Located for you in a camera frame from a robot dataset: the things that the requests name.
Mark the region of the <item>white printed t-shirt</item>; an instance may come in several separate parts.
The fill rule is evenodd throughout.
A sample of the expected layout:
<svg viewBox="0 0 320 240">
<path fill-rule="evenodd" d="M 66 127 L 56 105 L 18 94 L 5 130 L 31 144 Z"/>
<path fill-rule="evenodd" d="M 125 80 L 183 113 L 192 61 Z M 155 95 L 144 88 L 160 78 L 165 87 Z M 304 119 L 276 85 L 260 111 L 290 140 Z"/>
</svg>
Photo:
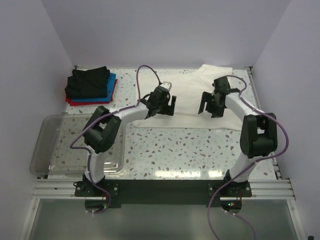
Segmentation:
<svg viewBox="0 0 320 240">
<path fill-rule="evenodd" d="M 231 75 L 233 68 L 203 64 L 197 70 L 161 70 L 161 82 L 172 83 L 170 94 L 176 96 L 174 115 L 157 114 L 146 120 L 136 120 L 136 128 L 182 128 L 182 129 L 230 129 L 240 131 L 241 120 L 229 109 L 223 117 L 212 118 L 204 111 L 198 114 L 203 92 L 213 91 L 214 79 Z"/>
</svg>

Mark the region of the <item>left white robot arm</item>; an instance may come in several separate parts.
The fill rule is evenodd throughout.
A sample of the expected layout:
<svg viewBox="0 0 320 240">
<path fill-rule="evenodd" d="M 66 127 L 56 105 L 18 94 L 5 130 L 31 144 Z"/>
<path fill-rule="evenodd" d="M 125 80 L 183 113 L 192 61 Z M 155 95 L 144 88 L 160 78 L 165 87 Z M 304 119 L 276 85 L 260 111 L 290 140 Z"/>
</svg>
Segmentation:
<svg viewBox="0 0 320 240">
<path fill-rule="evenodd" d="M 135 105 L 113 111 L 100 106 L 95 110 L 83 129 L 84 143 L 89 147 L 84 175 L 92 185 L 100 187 L 105 179 L 105 163 L 98 154 L 108 151 L 113 146 L 121 128 L 158 114 L 174 115 L 177 97 L 170 95 L 171 88 L 170 82 L 163 82 Z"/>
</svg>

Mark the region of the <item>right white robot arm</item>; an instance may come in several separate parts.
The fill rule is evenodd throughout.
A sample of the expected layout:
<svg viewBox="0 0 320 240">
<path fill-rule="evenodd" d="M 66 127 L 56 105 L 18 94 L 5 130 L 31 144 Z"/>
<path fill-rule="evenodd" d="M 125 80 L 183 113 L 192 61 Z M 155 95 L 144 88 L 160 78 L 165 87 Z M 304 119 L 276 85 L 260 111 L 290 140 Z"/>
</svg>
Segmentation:
<svg viewBox="0 0 320 240">
<path fill-rule="evenodd" d="M 224 179 L 244 183 L 260 158 L 268 157 L 278 147 L 276 116 L 265 113 L 242 97 L 242 90 L 232 88 L 229 75 L 213 81 L 213 92 L 203 92 L 198 113 L 206 111 L 212 118 L 221 118 L 225 110 L 232 111 L 242 122 L 239 145 L 241 153 Z"/>
</svg>

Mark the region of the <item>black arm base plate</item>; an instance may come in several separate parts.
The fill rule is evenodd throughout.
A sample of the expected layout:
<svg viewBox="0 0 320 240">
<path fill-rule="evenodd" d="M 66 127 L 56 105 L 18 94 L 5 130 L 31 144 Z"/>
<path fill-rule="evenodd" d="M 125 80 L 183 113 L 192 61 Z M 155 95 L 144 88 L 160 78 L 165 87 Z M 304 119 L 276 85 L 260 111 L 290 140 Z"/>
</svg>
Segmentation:
<svg viewBox="0 0 320 240">
<path fill-rule="evenodd" d="M 212 207 L 220 205 L 220 198 L 249 198 L 250 183 L 231 183 L 218 194 L 215 191 L 224 180 L 128 180 L 103 179 L 93 185 L 87 178 L 73 183 L 75 197 L 84 197 L 87 210 L 121 208 L 122 205 L 205 205 L 213 199 Z"/>
</svg>

